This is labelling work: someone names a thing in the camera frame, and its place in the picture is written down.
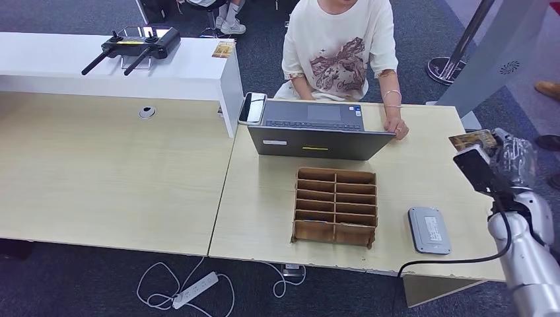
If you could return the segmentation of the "person's left hand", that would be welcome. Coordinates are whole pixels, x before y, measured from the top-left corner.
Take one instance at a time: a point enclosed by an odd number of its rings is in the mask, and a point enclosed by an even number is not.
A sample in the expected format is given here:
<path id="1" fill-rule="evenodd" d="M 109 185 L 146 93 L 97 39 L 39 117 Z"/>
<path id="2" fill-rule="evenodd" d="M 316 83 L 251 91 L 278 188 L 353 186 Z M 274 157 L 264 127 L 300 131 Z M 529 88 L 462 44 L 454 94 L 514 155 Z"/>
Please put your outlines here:
<path id="1" fill-rule="evenodd" d="M 384 122 L 384 129 L 387 132 L 394 133 L 397 140 L 404 139 L 409 133 L 406 122 L 399 116 L 387 117 Z"/>

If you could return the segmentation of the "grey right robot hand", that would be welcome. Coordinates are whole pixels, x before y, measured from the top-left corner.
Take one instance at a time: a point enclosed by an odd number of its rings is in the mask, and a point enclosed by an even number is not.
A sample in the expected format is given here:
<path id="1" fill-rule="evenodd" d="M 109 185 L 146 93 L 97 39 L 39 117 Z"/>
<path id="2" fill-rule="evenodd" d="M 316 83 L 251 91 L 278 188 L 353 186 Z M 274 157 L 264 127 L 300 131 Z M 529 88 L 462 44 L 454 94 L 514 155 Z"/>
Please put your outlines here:
<path id="1" fill-rule="evenodd" d="M 497 145 L 491 151 L 495 170 L 504 176 L 511 186 L 532 188 L 536 181 L 537 152 L 531 142 L 507 132 L 503 128 L 491 131 Z"/>

